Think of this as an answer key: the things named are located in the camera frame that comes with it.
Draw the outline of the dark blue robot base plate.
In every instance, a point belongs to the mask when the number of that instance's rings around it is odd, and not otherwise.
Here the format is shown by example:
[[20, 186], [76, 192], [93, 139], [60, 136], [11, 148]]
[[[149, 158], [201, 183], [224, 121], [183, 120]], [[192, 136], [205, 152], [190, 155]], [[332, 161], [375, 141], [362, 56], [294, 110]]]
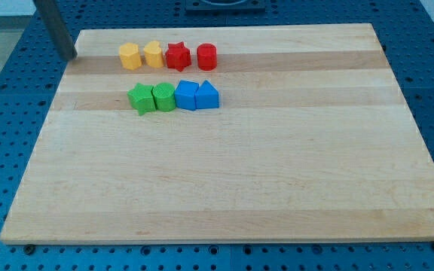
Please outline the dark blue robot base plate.
[[187, 13], [264, 11], [266, 0], [184, 0]]

